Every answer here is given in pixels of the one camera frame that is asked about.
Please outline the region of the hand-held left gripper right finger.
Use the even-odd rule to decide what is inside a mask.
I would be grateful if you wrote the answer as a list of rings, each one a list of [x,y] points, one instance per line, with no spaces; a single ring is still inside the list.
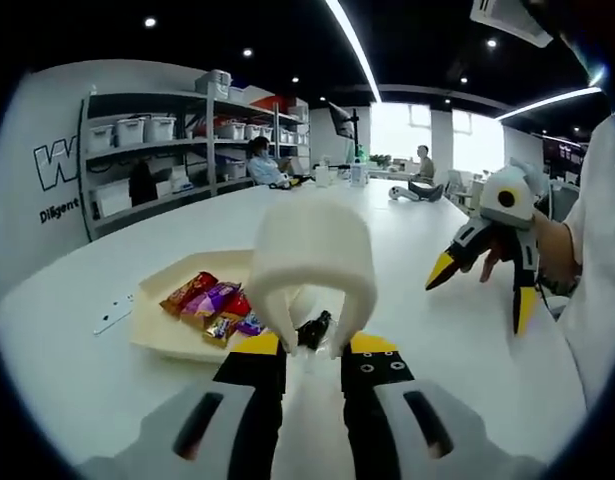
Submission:
[[[482,418],[417,379],[395,344],[357,333],[341,356],[343,418],[359,479],[534,479],[537,462],[493,443]]]

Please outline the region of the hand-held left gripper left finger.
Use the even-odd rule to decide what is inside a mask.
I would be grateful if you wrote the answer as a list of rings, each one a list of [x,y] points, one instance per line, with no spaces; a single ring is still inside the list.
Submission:
[[[84,479],[268,479],[282,423],[286,353],[270,331],[228,354],[214,378],[172,396],[112,457],[78,466]]]

